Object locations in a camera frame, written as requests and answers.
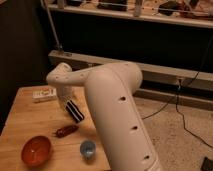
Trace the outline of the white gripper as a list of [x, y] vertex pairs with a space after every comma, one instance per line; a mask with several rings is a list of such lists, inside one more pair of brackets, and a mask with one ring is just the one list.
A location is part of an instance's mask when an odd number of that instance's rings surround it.
[[67, 103], [74, 97], [73, 89], [65, 86], [58, 89], [58, 100], [62, 108], [65, 108]]

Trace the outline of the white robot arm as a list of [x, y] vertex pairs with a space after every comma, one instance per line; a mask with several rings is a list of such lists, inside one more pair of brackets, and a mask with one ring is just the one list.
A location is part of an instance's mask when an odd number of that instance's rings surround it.
[[142, 72], [133, 62], [108, 63], [74, 71], [61, 63], [46, 77], [60, 97], [69, 86], [82, 86], [112, 171], [163, 171], [137, 110], [133, 94]]

